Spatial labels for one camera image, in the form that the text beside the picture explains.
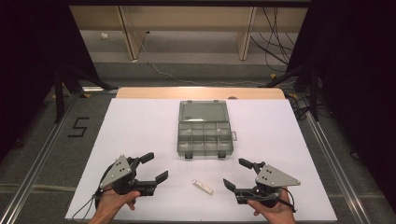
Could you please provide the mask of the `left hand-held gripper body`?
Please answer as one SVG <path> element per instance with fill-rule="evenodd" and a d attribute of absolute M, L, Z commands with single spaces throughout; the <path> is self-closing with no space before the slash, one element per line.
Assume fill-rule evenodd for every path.
<path fill-rule="evenodd" d="M 136 168 L 141 163 L 141 157 L 126 158 L 119 156 L 105 171 L 99 183 L 99 194 L 114 190 L 119 195 L 131 191 L 138 191 L 141 196 L 153 196 L 156 189 L 155 181 L 139 181 L 136 177 Z"/>

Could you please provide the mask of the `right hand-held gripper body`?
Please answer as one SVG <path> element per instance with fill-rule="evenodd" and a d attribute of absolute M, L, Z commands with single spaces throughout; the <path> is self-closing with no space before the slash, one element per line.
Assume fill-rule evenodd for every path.
<path fill-rule="evenodd" d="M 256 186 L 252 189 L 238 189 L 234 191 L 238 204 L 247 204 L 248 201 L 260 202 L 266 207 L 274 207 L 277 203 L 283 203 L 289 207 L 294 206 L 294 202 L 288 203 L 280 198 L 280 193 L 284 189 L 286 192 L 289 186 L 300 186 L 301 181 L 278 170 L 274 166 L 264 161 L 253 162 L 256 173 Z"/>

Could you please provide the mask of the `small white rectangular bar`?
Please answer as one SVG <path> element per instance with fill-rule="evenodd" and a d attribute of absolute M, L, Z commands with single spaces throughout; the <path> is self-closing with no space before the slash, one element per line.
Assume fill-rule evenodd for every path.
<path fill-rule="evenodd" d="M 203 183 L 203 182 L 201 182 L 201 181 L 199 181 L 199 180 L 197 180 L 197 179 L 194 179 L 194 180 L 192 181 L 192 184 L 193 184 L 196 188 L 202 190 L 203 192 L 205 192 L 205 193 L 208 194 L 208 195 L 213 195 L 213 194 L 214 194 L 214 190 L 213 190 L 212 188 L 210 188 L 208 185 L 206 185 L 205 183 Z"/>

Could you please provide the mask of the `clear grey compartment box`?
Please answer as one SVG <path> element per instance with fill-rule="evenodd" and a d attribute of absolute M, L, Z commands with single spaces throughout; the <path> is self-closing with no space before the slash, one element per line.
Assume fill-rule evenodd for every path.
<path fill-rule="evenodd" d="M 233 154 L 233 132 L 226 101 L 180 102 L 177 153 L 185 159 L 205 156 L 223 159 Z"/>

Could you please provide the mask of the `person's left hand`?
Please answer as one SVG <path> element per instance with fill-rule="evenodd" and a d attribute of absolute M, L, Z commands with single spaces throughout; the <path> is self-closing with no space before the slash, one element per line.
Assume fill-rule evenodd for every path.
<path fill-rule="evenodd" d="M 114 190 L 104 192 L 93 217 L 111 217 L 113 221 L 124 205 L 134 211 L 134 201 L 139 196 L 138 191 L 131 191 L 124 195 L 119 195 Z"/>

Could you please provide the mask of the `person's right hand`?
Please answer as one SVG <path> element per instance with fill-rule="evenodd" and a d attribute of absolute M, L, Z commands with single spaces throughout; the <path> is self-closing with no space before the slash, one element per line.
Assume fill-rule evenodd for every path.
<path fill-rule="evenodd" d="M 272 220 L 275 220 L 277 218 L 294 218 L 292 209 L 283 203 L 277 203 L 272 208 L 268 208 L 262 205 L 260 202 L 256 201 L 248 201 L 247 204 L 254 209 L 253 215 L 255 217 L 258 215 L 262 215 L 265 217 L 269 224 L 271 224 Z"/>

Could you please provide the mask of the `white table mat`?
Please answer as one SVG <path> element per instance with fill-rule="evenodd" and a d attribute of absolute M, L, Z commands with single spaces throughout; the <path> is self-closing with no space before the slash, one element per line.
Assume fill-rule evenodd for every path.
<path fill-rule="evenodd" d="M 233 154 L 224 160 L 213 157 L 190 161 L 177 155 L 178 100 L 114 99 L 92 154 L 89 157 L 66 218 L 88 220 L 93 211 L 84 204 L 96 191 L 105 169 L 120 155 L 155 157 L 137 168 L 140 180 L 151 180 L 167 171 L 169 177 L 151 197 L 137 200 L 135 210 L 122 208 L 122 221 L 168 223 L 261 223 L 246 204 L 238 204 L 223 179 L 238 188 L 252 188 L 254 171 L 241 166 L 244 158 L 264 161 L 301 181 L 290 188 L 299 221 L 334 221 L 327 193 L 321 183 L 290 103 L 286 100 L 230 100 L 231 128 L 236 133 Z M 196 188 L 197 179 L 214 190 L 208 195 Z"/>

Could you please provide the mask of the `black metal stand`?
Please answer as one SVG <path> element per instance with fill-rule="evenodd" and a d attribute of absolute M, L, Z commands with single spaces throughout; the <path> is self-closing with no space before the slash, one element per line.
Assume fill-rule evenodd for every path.
<path fill-rule="evenodd" d="M 84 92 L 82 86 L 79 84 L 80 79 L 86 79 L 92 84 L 106 90 L 113 91 L 117 90 L 118 87 L 106 84 L 102 81 L 96 72 L 87 73 L 80 68 L 72 65 L 56 63 L 53 70 L 54 77 L 54 89 L 55 89 L 55 99 L 56 99 L 56 123 L 59 123 L 64 116 L 64 91 L 63 86 L 69 90 L 72 94 L 80 94 Z"/>
<path fill-rule="evenodd" d="M 297 76 L 296 84 L 294 89 L 296 91 L 303 91 L 306 85 L 309 86 L 309 106 L 308 111 L 315 121 L 318 121 L 318 76 L 317 71 L 313 65 L 301 64 L 287 71 L 283 76 L 272 80 L 268 84 L 263 85 L 264 88 L 273 88 L 276 85 L 286 81 L 287 79 Z"/>

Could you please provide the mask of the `black curtain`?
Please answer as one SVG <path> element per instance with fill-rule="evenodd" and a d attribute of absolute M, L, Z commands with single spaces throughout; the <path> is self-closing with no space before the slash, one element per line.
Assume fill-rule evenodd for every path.
<path fill-rule="evenodd" d="M 0 161 L 59 78 L 71 91 L 100 78 L 69 0 L 0 0 Z"/>
<path fill-rule="evenodd" d="M 313 66 L 344 133 L 396 212 L 396 0 L 309 0 L 289 68 Z"/>

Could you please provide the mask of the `light wooden shelf unit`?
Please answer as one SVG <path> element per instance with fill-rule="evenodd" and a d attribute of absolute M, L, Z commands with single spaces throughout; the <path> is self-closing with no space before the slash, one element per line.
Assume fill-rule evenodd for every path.
<path fill-rule="evenodd" d="M 71 6 L 80 30 L 121 31 L 131 60 L 138 58 L 147 31 L 233 32 L 239 59 L 248 56 L 250 35 L 275 24 L 280 33 L 298 33 L 305 7 L 133 7 Z"/>

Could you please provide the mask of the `aluminium floor rail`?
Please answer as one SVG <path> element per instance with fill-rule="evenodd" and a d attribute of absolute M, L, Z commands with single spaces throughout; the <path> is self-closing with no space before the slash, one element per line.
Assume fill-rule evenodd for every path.
<path fill-rule="evenodd" d="M 69 100 L 66 103 L 66 109 L 61 113 L 61 116 L 54 121 L 54 124 L 50 127 L 50 132 L 47 135 L 46 141 L 40 148 L 40 151 L 35 156 L 35 160 L 30 166 L 28 173 L 22 182 L 17 186 L 14 196 L 8 204 L 5 212 L 0 216 L 0 224 L 14 224 L 19 213 L 21 212 L 32 188 L 37 181 L 43 167 L 45 166 L 51 151 L 53 150 L 56 141 L 59 138 L 60 132 L 62 131 L 66 118 L 70 114 L 70 111 L 76 104 L 79 98 L 78 94 L 71 94 Z"/>
<path fill-rule="evenodd" d="M 343 167 L 340 161 L 337 159 L 334 151 L 332 150 L 332 146 L 323 132 L 322 127 L 319 122 L 315 120 L 313 116 L 312 109 L 309 109 L 305 112 L 307 117 L 307 121 L 311 127 L 311 130 L 316 137 L 319 147 L 324 154 L 324 157 L 329 163 L 330 169 L 332 170 L 332 174 L 337 182 L 339 189 L 342 192 L 343 198 L 346 200 L 346 204 L 354 217 L 357 224 L 372 224 L 371 219 L 369 218 L 367 212 L 364 210 L 361 199 L 358 197 L 358 194 L 354 190 L 347 174 L 344 172 Z"/>

